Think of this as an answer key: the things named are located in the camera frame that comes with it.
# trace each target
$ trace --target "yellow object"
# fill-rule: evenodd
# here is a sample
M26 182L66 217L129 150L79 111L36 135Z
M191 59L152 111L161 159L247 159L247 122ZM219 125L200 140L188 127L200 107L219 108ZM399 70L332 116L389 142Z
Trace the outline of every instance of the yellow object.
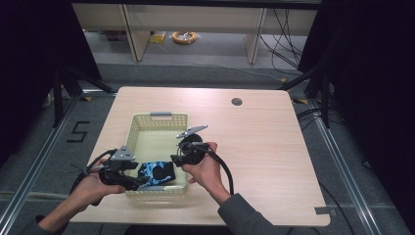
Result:
M150 43L155 43L155 44L162 44L164 42L164 38L165 38L165 31L155 31L151 36L150 36Z
M198 34L196 34L196 32L175 31L175 32L173 32L171 37L173 38L173 41L175 43L190 44L190 43L196 41L196 38L198 37Z

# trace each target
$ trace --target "basket handle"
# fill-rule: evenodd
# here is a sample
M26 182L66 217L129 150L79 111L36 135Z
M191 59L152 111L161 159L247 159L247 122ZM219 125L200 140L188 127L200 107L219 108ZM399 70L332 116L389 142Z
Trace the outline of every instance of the basket handle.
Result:
M166 120L173 119L173 114L171 112L150 112L150 117L152 120Z

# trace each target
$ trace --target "mesh basket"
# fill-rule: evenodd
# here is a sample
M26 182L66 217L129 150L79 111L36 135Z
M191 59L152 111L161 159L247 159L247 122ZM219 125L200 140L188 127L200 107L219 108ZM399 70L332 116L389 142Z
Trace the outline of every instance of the mesh basket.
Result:
M180 139L176 136L187 130L187 115L172 113L138 114L132 118L126 145L134 154L136 161L171 162L170 155L177 153L177 145ZM136 169L127 170L125 173L137 177ZM139 187L137 191L127 191L127 194L147 193L182 193L187 185L186 173L178 167L174 167L176 179L161 186Z

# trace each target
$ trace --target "gray floor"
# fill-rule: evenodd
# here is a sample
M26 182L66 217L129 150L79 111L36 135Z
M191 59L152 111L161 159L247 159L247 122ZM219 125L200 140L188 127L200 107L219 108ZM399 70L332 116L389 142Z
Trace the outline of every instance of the gray floor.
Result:
M259 45L256 63L249 65L244 35L200 33L198 40L190 45L175 44L169 35L171 32L167 34L162 45L149 44L143 60L134 63L126 41L110 42L99 32L85 33L104 81L113 87L221 87L226 83L227 86L233 85L235 88L275 89L281 85L281 79L290 80L296 77L273 69L271 54L263 43ZM264 39L272 47L275 45L272 36L264 36ZM292 39L293 44L301 49L306 38ZM287 50L278 51L295 60L292 53ZM274 60L274 66L278 70L298 73L292 66L279 59ZM292 97L301 96L305 85L306 82L293 88L290 91ZM68 194L70 185L77 175L77 168L85 165L89 159L113 100L114 97L102 96L93 97L89 102L78 102L9 234L16 233L36 214L49 212ZM307 104L293 105L298 114L310 109ZM68 143L69 139L78 138L77 135L71 134L77 121L89 121L89 124L84 126L88 134L82 143ZM37 118L36 125L26 136L22 149L0 169L0 209L7 207L13 193L19 189L24 173L28 171L34 157L48 138L52 123L53 107L50 106ZM330 123L331 132L382 234L410 234L376 175L370 168L361 164L364 156L336 111L330 112ZM304 140L317 178L339 202L355 234L367 234L334 164L333 156L320 134L317 122L309 116L300 121L300 127L303 128ZM350 234L346 220L334 200L325 191L323 195L331 209L332 222L327 227L318 228L318 231L321 234ZM101 226L95 223L71 223L65 234L98 234ZM127 226L128 224L105 224L101 234L123 234ZM279 234L287 234L289 228L280 227L279 230ZM316 233L310 228L296 228L291 234Z

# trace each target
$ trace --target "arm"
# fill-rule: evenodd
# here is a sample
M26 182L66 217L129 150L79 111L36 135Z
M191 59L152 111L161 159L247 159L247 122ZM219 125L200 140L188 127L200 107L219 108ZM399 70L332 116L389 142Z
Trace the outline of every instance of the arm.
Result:
M97 165L100 165L104 161L98 161ZM51 213L40 221L36 221L38 222L37 230L44 232L38 234L54 234L64 227L77 213L85 211L89 205L107 195L123 192L125 192L125 189L119 185L105 185L101 182L97 172L90 173ZM28 231L26 229L35 227L33 223L29 224L20 234Z
M208 143L216 151L216 143ZM218 210L223 221L234 234L275 234L275 227L239 195L230 195L220 177L220 164L206 154L196 165L185 164L182 169L193 178L189 183L198 182L220 205Z

